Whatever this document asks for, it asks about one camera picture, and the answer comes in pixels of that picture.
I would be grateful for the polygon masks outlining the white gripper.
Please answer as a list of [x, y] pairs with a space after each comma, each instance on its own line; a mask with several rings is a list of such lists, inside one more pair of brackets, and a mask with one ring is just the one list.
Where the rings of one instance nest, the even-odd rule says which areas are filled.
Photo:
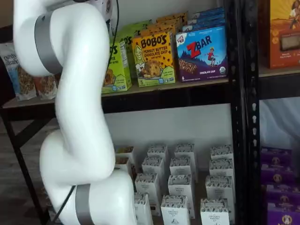
[[93, 0], [92, 5], [96, 7], [106, 22], [110, 22], [113, 7], [111, 0]]

